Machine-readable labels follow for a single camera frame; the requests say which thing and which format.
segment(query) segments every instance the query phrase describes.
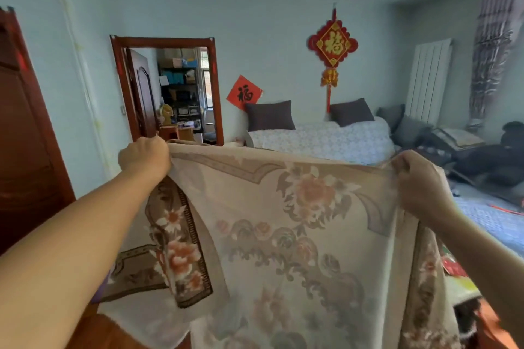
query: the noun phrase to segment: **floral rug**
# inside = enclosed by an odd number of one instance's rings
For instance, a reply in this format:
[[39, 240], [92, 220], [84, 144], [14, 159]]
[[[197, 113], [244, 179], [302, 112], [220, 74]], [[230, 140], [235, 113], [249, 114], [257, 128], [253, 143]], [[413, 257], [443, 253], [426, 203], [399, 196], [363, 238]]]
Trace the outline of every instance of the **floral rug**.
[[193, 348], [456, 347], [434, 235], [419, 230], [416, 245], [387, 167], [169, 146], [174, 167], [137, 216], [101, 305], [125, 329], [116, 308], [166, 294], [137, 339], [162, 349], [155, 337], [190, 322]]

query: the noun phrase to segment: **red fu character decoration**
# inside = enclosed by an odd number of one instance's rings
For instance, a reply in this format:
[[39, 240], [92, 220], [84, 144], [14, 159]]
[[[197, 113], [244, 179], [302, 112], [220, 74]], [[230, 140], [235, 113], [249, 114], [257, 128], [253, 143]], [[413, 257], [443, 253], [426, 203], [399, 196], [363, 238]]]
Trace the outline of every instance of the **red fu character decoration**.
[[331, 87], [338, 84], [338, 63], [358, 48], [356, 39], [350, 37], [342, 21], [337, 20], [337, 9], [333, 5], [331, 20], [308, 39], [308, 48], [316, 52], [326, 69], [322, 73], [321, 87], [327, 87], [327, 112], [330, 111]]

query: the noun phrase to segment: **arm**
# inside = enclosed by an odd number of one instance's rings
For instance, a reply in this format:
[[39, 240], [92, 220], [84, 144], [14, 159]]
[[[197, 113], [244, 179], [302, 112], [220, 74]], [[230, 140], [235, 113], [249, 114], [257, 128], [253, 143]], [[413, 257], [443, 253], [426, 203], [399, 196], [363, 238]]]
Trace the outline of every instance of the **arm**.
[[130, 144], [118, 160], [118, 176], [0, 257], [0, 347], [67, 345], [134, 216], [171, 166], [159, 137]]
[[393, 167], [402, 207], [444, 242], [524, 348], [524, 260], [462, 214], [441, 168], [413, 151], [397, 156]]

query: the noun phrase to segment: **red paper fu sign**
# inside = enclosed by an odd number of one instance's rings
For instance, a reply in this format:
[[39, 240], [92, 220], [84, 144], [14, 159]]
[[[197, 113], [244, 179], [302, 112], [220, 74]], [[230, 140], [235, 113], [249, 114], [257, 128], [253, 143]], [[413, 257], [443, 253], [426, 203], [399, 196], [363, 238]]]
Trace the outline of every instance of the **red paper fu sign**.
[[262, 93], [263, 91], [261, 88], [240, 75], [226, 99], [234, 106], [244, 111], [245, 104], [257, 103], [262, 96]]

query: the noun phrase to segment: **window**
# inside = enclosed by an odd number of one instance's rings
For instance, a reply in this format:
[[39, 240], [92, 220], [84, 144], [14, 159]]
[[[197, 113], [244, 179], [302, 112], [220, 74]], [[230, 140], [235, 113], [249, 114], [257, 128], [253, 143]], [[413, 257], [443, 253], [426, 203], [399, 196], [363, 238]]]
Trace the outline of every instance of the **window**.
[[213, 108], [213, 96], [211, 95], [211, 75], [209, 73], [209, 58], [207, 48], [200, 49], [200, 68], [204, 74], [204, 90], [206, 91], [206, 109]]

